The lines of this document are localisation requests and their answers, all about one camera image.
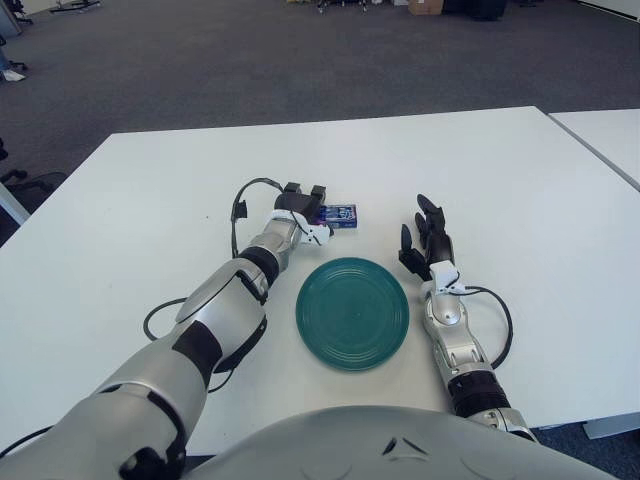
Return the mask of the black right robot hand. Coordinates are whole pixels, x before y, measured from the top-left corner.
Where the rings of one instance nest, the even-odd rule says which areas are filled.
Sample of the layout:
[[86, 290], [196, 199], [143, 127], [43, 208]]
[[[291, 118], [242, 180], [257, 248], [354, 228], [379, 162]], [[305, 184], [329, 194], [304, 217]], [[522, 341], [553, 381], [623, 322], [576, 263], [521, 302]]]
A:
[[412, 274], [429, 282], [436, 295], [449, 293], [459, 280], [453, 243], [446, 232], [444, 211], [423, 194], [417, 195], [420, 212], [414, 216], [422, 250], [413, 247], [409, 227], [403, 224], [398, 259]]

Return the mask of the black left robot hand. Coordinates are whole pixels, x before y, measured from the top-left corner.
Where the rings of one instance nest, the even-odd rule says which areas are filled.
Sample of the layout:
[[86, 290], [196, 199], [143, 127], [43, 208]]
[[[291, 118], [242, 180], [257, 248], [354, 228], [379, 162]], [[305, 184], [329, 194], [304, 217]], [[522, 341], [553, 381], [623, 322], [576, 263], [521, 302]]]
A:
[[276, 198], [271, 219], [291, 221], [300, 232], [300, 243], [324, 246], [333, 235], [331, 227], [317, 223], [325, 197], [324, 186], [314, 185], [304, 194], [298, 183], [290, 182]]

